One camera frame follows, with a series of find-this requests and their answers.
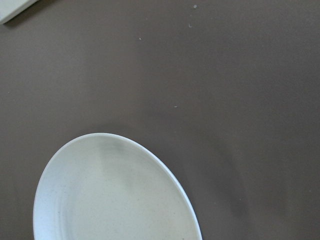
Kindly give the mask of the cream rabbit tray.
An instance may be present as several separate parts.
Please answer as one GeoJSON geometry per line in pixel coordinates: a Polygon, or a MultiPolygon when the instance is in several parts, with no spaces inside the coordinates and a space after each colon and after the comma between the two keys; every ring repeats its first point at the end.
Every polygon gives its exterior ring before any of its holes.
{"type": "Polygon", "coordinates": [[[0,0],[0,24],[3,25],[38,0],[0,0]]]}

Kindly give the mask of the white round plate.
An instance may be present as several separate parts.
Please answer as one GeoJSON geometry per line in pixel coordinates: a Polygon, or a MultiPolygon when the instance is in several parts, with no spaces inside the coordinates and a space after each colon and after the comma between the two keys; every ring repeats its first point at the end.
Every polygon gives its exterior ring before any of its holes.
{"type": "Polygon", "coordinates": [[[36,240],[200,240],[192,204],[168,167],[126,137],[91,133],[62,146],[39,179],[36,240]]]}

